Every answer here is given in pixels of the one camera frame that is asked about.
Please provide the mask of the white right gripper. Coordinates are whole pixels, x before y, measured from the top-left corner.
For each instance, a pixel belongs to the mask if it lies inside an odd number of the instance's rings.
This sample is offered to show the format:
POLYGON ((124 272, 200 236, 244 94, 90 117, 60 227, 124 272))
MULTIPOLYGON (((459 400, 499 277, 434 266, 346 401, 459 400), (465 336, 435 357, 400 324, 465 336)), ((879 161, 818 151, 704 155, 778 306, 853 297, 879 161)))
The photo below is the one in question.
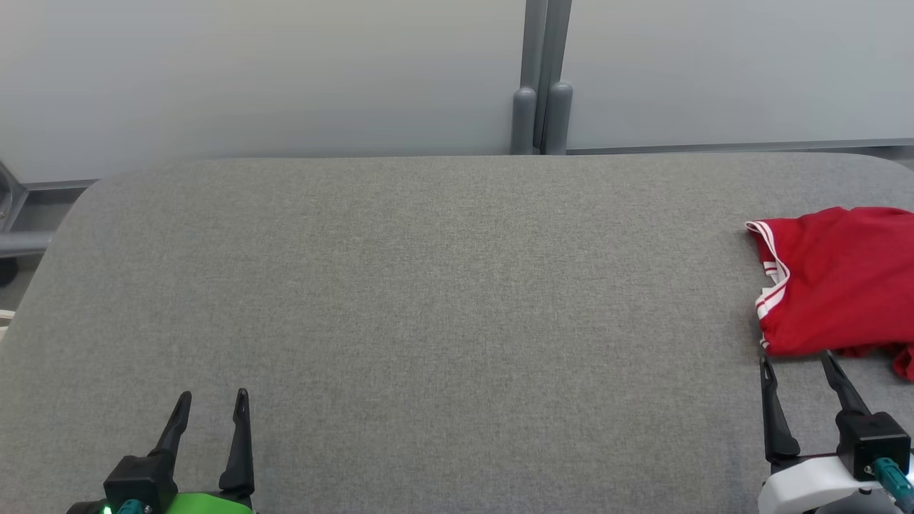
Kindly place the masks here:
MULTIPOLYGON (((820 364, 841 405, 836 419, 872 415, 832 351, 823 351, 820 364)), ((793 462, 800 457, 800 445, 791 435, 778 386, 773 365, 761 356, 765 459, 793 462)), ((758 514, 887 514, 887 494, 877 481, 856 480, 837 456, 823 456, 771 475, 758 495, 758 514)))

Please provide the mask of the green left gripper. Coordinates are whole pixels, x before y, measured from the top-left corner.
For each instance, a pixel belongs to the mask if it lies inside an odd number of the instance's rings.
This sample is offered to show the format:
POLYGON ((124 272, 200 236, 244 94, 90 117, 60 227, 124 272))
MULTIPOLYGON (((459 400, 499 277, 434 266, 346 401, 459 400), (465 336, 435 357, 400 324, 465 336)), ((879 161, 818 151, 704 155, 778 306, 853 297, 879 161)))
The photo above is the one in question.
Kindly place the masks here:
MULTIPOLYGON (((150 458, 158 455, 176 458, 179 454, 192 400, 189 390, 179 395, 163 432, 148 453, 150 458)), ((74 503, 66 514, 256 514, 248 505, 232 501, 249 500, 256 489, 249 394, 245 388, 238 389, 232 419, 234 432, 225 471, 219 478, 219 497, 208 493, 179 493, 176 497, 166 497, 171 502, 164 508, 154 493, 134 494, 125 495, 120 503, 110 498, 74 503)))

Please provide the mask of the red white basketball jersey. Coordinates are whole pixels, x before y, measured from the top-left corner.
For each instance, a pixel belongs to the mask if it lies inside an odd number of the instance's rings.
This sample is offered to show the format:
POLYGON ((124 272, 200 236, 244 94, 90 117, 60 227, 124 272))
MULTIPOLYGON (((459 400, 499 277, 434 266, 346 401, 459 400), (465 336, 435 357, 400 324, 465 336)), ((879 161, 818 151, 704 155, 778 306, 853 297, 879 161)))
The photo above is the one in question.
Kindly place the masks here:
POLYGON ((769 354, 914 343, 914 212, 832 207, 745 229, 773 281, 755 306, 769 354))

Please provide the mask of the grey metal frame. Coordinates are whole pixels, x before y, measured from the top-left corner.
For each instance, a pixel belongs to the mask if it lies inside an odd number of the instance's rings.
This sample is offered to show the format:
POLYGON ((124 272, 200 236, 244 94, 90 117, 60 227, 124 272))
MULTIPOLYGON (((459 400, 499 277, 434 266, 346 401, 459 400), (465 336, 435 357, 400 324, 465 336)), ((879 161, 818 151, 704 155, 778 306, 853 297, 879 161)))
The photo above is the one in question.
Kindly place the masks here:
POLYGON ((17 258, 45 253, 50 245, 53 231, 14 231, 30 196, 48 191, 20 183, 0 162, 0 288, 8 286, 19 274, 17 258))

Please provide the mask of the grey metal partition post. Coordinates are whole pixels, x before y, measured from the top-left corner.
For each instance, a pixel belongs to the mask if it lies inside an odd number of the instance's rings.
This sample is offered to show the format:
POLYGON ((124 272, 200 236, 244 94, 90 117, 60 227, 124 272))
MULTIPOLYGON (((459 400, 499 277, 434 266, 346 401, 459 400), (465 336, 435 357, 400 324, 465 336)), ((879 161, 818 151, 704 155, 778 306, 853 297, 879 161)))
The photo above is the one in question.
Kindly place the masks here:
POLYGON ((526 0, 510 155, 565 155, 573 87, 562 79, 573 0, 526 0))

